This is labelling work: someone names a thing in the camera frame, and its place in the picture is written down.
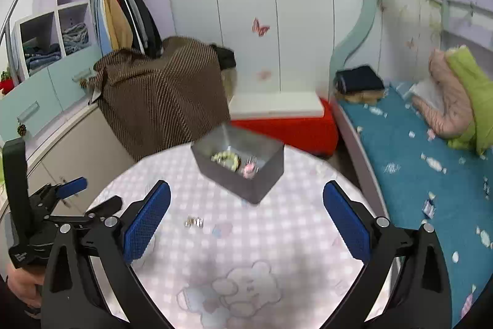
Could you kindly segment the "person's left hand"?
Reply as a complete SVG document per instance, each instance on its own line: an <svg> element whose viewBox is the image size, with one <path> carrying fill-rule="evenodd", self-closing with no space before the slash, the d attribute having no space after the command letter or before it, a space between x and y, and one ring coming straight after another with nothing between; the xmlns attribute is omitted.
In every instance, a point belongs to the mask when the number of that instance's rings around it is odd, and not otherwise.
<svg viewBox="0 0 493 329"><path fill-rule="evenodd" d="M45 269L41 267L16 268L7 265L7 286L22 302L32 308L40 308L42 296L38 289L44 283Z"/></svg>

